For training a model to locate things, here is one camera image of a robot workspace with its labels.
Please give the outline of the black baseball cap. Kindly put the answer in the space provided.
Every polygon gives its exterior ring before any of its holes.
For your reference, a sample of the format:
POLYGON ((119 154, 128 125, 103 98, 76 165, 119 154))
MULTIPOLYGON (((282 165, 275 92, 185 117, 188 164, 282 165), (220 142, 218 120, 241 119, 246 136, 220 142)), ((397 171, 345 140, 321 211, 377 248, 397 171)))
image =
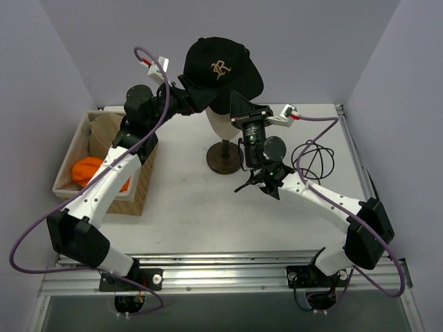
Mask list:
POLYGON ((191 45, 183 74, 193 84, 217 92, 209 107, 223 116, 230 111, 231 91, 252 100, 264 90, 263 79, 249 49, 223 37, 201 37, 191 45))

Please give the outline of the orange cap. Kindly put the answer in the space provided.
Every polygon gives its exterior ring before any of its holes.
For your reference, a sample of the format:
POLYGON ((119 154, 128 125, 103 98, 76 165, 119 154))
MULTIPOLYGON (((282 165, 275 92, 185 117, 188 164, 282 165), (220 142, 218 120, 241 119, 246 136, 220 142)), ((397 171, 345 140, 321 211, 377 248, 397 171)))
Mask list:
POLYGON ((99 170, 103 159, 88 156, 76 162, 71 171, 71 179, 81 187, 85 187, 99 170))

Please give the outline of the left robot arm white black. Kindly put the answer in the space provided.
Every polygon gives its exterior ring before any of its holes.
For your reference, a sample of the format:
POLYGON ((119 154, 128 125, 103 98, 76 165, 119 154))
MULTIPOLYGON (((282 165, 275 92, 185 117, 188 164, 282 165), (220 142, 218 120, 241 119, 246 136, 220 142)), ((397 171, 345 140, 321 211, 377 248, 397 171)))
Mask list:
POLYGON ((184 75, 179 81, 181 88, 164 82, 156 93, 142 84, 127 91, 125 117, 102 165, 77 197, 46 219, 55 252, 115 275, 124 290, 138 285, 139 264, 100 232, 103 217, 121 187, 150 157, 156 130, 176 114, 201 113, 217 97, 214 88, 196 85, 184 75))

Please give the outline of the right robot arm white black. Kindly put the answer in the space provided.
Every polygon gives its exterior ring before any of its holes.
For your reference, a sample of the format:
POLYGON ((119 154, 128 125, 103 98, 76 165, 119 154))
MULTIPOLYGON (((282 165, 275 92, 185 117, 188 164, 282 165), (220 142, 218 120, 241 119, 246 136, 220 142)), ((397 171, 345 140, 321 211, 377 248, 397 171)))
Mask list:
POLYGON ((322 249, 313 259, 307 269, 310 282, 321 286, 353 266, 374 269, 395 235, 381 201, 353 199, 306 179, 300 168, 284 164, 287 147, 283 139, 266 134, 270 125, 290 127, 294 121, 308 118, 290 104, 275 115, 269 106, 253 104, 236 91, 230 93, 229 116, 230 123, 242 132, 244 161, 250 172, 247 185, 257 185, 276 200, 309 210, 345 235, 344 243, 322 249))

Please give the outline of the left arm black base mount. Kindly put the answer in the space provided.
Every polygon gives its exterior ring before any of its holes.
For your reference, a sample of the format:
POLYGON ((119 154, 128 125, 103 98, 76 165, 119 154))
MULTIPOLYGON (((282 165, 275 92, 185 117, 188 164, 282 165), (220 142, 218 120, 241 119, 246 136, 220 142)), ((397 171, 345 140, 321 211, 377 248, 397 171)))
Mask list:
POLYGON ((163 269, 139 268, 126 277, 101 273, 98 290, 100 292, 141 291, 141 286, 151 291, 160 291, 163 284, 163 269))

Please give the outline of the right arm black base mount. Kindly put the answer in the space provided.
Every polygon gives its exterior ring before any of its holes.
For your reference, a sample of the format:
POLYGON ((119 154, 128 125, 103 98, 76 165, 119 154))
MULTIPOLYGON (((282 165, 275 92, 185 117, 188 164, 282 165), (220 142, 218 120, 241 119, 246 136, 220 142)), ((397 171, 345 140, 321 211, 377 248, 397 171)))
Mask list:
POLYGON ((325 250, 320 249, 311 261, 305 265, 286 266, 287 284, 289 288, 331 288, 344 287, 348 281, 346 270, 340 270, 337 273, 327 276, 315 267, 318 256, 325 250))

